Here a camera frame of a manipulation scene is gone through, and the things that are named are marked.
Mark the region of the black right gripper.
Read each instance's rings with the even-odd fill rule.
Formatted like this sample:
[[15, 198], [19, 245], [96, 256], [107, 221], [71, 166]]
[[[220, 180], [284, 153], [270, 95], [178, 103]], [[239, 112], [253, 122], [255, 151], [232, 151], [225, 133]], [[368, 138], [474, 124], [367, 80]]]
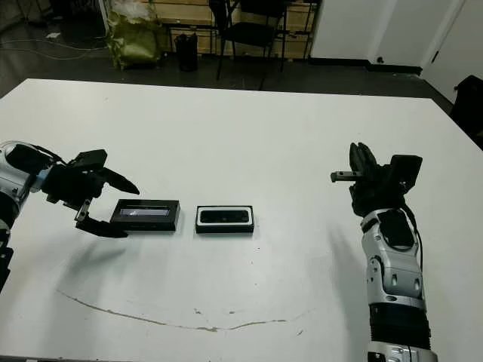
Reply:
[[364, 143], [350, 144], [349, 166], [352, 171], [334, 171], [330, 178], [333, 183], [352, 182], [349, 193], [355, 215], [367, 216], [375, 210], [401, 208], [405, 203], [401, 189], [389, 181], [389, 165], [379, 166], [374, 154]]

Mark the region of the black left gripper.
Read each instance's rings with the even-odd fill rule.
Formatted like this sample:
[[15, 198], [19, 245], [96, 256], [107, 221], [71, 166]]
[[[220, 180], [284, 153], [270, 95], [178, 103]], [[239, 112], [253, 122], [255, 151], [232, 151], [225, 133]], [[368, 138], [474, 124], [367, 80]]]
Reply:
[[55, 165], [50, 169], [41, 190], [52, 204], [62, 201], [65, 206], [77, 211], [77, 229], [99, 237], [126, 238], [128, 234], [118, 226], [90, 218], [88, 209], [92, 201], [101, 196], [105, 183], [123, 192], [140, 194], [131, 181], [105, 167], [81, 170], [63, 165]]

